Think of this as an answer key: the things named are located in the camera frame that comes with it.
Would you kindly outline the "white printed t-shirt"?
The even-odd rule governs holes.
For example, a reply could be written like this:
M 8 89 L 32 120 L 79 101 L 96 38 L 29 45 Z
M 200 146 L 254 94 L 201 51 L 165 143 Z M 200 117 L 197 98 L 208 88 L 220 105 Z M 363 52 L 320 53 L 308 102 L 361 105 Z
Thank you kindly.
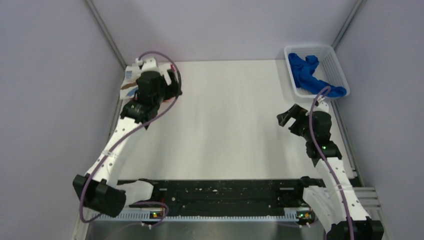
M 124 79 L 119 90 L 119 99 L 128 100 L 134 97 L 135 91 L 138 89 L 136 80 L 141 76 L 138 65 L 133 64 L 125 69 Z

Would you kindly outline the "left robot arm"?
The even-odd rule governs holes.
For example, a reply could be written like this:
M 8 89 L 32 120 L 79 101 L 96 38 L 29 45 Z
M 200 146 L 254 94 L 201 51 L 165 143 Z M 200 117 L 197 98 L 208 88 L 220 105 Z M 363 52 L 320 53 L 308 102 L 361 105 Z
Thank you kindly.
M 124 100 L 116 127 L 104 150 L 83 175 L 77 174 L 72 186 L 80 200 L 79 218 L 91 223 L 102 215 L 117 217 L 130 205 L 135 185 L 119 187 L 121 171 L 143 129 L 165 115 L 182 95 L 179 70 L 143 71 L 134 82 L 136 91 Z

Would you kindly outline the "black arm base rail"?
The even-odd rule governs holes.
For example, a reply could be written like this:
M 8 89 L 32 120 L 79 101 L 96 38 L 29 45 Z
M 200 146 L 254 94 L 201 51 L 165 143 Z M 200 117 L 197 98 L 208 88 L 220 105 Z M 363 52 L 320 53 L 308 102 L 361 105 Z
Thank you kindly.
M 305 207 L 303 188 L 322 179 L 149 180 L 150 200 L 169 206 L 169 217 L 282 217 Z

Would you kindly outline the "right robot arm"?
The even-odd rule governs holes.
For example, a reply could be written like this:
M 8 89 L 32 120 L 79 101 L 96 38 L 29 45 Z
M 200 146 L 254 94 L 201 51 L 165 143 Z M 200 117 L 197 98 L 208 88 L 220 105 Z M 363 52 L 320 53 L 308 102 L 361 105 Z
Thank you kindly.
M 361 204 L 347 176 L 342 154 L 331 140 L 332 117 L 328 106 L 314 106 L 309 112 L 294 104 L 277 115 L 279 126 L 294 122 L 288 130 L 305 140 L 306 154 L 322 178 L 323 186 L 303 177 L 293 200 L 299 206 L 309 205 L 325 230 L 327 240 L 381 240 L 384 227 L 372 219 Z

